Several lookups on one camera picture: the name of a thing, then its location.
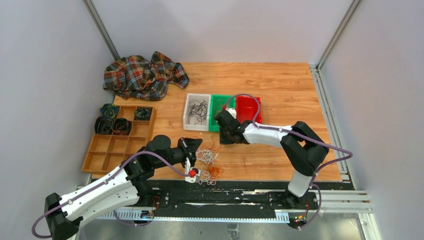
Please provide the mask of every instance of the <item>crumpled fabric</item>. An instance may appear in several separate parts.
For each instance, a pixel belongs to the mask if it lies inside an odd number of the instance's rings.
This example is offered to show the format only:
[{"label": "crumpled fabric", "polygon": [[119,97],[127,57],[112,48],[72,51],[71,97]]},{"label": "crumpled fabric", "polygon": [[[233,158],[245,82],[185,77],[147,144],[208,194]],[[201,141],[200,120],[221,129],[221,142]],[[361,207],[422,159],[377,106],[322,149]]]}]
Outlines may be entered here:
[{"label": "crumpled fabric", "polygon": [[189,77],[183,65],[155,51],[151,61],[140,55],[123,57],[104,71],[103,89],[115,92],[123,99],[162,100],[168,84],[185,89]]}]

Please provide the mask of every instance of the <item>wooden tabletop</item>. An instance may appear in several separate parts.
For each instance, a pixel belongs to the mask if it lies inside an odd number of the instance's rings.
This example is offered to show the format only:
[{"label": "wooden tabletop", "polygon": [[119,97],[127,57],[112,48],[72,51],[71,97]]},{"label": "wooden tabletop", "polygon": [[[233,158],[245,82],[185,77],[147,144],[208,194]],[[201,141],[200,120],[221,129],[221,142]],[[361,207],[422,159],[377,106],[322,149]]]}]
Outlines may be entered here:
[{"label": "wooden tabletop", "polygon": [[[330,143],[314,80],[307,63],[229,63],[187,62],[182,64],[190,78],[186,89],[169,85],[161,101],[116,97],[119,106],[154,106],[157,110],[153,136],[163,134],[177,145],[180,137],[203,139],[201,147],[213,146],[224,172],[218,180],[289,181],[293,167],[285,152],[263,144],[219,145],[219,133],[183,130],[187,93],[235,95],[248,93],[261,100],[262,123],[286,126],[307,123],[318,136]],[[331,150],[325,162],[333,160]],[[156,169],[153,179],[182,179],[169,167]],[[331,164],[320,171],[318,181],[341,181],[339,169]]]}]

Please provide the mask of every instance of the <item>gray floor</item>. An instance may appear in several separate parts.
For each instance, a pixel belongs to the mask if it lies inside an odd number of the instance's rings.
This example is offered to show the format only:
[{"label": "gray floor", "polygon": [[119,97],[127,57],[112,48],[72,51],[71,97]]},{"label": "gray floor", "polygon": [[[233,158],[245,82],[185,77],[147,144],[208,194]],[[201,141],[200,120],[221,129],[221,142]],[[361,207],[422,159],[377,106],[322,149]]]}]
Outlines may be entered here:
[{"label": "gray floor", "polygon": [[84,232],[86,240],[363,240],[357,218],[357,214],[329,213],[302,231],[278,223],[157,221],[130,227],[116,220],[95,220]]}]

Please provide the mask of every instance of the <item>white wall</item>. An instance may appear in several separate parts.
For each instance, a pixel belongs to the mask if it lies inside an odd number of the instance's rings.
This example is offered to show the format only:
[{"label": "white wall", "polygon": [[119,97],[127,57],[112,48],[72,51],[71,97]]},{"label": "white wall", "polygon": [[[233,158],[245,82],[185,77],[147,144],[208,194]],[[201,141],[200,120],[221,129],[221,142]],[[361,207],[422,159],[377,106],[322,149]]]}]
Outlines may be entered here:
[{"label": "white wall", "polygon": [[316,64],[352,0],[93,0],[121,57]]},{"label": "white wall", "polygon": [[[80,169],[112,62],[81,0],[4,1],[0,8],[0,239],[32,240],[45,197]],[[38,232],[48,235],[43,220]]]},{"label": "white wall", "polygon": [[424,1],[364,0],[323,77],[384,240],[422,239]]}]

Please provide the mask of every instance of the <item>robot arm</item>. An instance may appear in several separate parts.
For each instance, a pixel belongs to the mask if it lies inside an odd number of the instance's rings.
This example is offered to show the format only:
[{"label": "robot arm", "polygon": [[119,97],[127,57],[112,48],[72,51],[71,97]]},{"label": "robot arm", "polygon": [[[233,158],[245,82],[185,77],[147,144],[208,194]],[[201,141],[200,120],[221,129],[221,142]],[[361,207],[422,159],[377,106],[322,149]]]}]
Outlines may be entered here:
[{"label": "robot arm", "polygon": [[305,141],[302,146],[299,142],[302,138],[283,130],[300,133],[314,140],[323,142],[317,134],[304,122],[298,121],[293,126],[271,126],[244,121],[240,123],[235,118],[233,109],[221,111],[215,120],[220,127],[221,144],[265,144],[284,149],[291,164],[294,167],[294,174],[288,185],[288,192],[291,197],[299,200],[308,191],[311,179],[315,171],[324,161],[329,149]]},{"label": "robot arm", "polygon": [[[167,136],[157,135],[139,150],[153,154],[138,155],[121,171],[118,166],[104,177],[77,191],[62,196],[57,193],[50,194],[45,199],[44,212],[68,203],[46,216],[51,238],[69,239],[79,228],[120,207],[134,204],[146,206],[153,196],[153,189],[147,180],[154,175],[155,169],[181,163],[185,167],[186,181],[195,182],[194,177],[199,171],[193,166],[196,162],[196,150],[201,143],[201,139],[180,138],[178,146],[171,148],[171,140]],[[168,164],[155,157],[155,154]],[[75,197],[87,191],[88,193],[75,200]]]}]

